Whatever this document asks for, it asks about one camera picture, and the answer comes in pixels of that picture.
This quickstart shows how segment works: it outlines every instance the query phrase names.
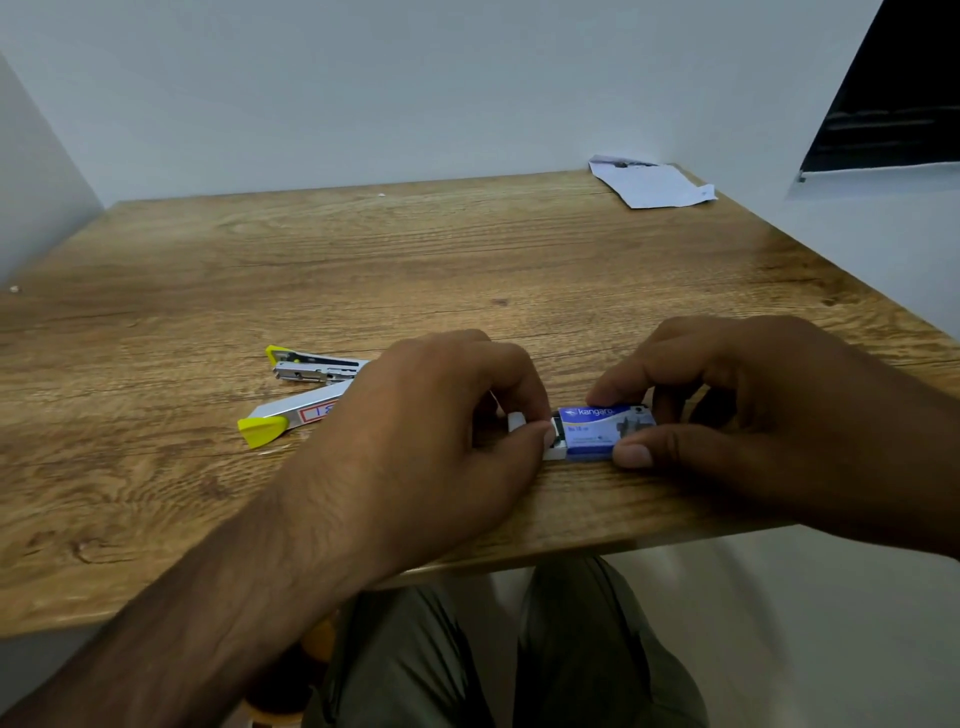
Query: stapler label sticker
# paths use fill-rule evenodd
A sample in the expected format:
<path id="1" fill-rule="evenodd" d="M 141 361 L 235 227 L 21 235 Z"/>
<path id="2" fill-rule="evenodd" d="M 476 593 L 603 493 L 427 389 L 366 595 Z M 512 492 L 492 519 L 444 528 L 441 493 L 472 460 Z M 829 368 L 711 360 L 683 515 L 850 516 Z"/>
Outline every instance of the stapler label sticker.
<path id="1" fill-rule="evenodd" d="M 328 414 L 330 410 L 333 409 L 333 405 L 336 404 L 335 401 L 332 401 L 328 404 L 315 404 L 312 407 L 304 407 L 301 410 L 298 410 L 297 414 L 300 415 L 300 419 L 305 425 L 309 423 L 315 423 L 318 420 L 322 420 Z"/>

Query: wood grain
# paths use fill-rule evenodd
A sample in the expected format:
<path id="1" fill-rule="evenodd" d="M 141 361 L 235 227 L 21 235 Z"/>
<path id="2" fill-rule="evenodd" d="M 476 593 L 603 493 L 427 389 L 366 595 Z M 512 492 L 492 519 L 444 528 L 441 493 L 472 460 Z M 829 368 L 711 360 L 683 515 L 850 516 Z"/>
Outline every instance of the wood grain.
<path id="1" fill-rule="evenodd" d="M 0 635 L 108 617 L 265 484 L 313 429 L 254 451 L 236 433 L 296 387 L 267 344 L 369 358 L 483 328 L 530 351 L 557 405 L 666 317 L 793 313 L 960 394 L 955 343 L 731 200 L 631 211 L 587 172 L 124 203 L 16 282 Z M 403 578 L 768 523 L 551 464 L 502 527 Z"/>

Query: dark window opening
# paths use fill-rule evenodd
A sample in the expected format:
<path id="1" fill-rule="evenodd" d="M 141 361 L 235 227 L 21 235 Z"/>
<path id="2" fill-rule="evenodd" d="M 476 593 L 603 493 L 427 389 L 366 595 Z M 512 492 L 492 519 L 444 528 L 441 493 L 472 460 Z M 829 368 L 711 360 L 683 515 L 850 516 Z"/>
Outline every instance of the dark window opening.
<path id="1" fill-rule="evenodd" d="M 801 171 L 960 161 L 950 18 L 943 0 L 884 0 Z"/>

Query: olive green pants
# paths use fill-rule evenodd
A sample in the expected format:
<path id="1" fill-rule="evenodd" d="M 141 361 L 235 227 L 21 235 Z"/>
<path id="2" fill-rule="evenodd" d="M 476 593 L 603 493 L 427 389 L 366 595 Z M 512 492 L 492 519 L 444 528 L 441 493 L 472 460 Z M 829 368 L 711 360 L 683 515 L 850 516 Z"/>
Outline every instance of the olive green pants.
<path id="1" fill-rule="evenodd" d="M 442 588 L 366 593 L 345 610 L 304 728 L 492 728 L 467 638 Z M 534 570 L 517 646 L 514 726 L 707 726 L 689 673 L 599 558 Z"/>

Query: left hand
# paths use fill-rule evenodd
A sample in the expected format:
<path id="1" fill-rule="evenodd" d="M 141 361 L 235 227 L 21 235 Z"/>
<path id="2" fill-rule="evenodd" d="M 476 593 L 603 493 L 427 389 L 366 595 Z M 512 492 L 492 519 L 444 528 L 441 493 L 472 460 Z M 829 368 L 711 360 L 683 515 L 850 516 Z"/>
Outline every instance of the left hand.
<path id="1" fill-rule="evenodd" d="M 470 432 L 489 392 L 528 424 L 483 451 Z M 503 521 L 553 443 L 549 421 L 546 390 L 516 344 L 478 330 L 408 339 L 364 367 L 274 487 L 303 543 L 335 544 L 373 582 Z"/>

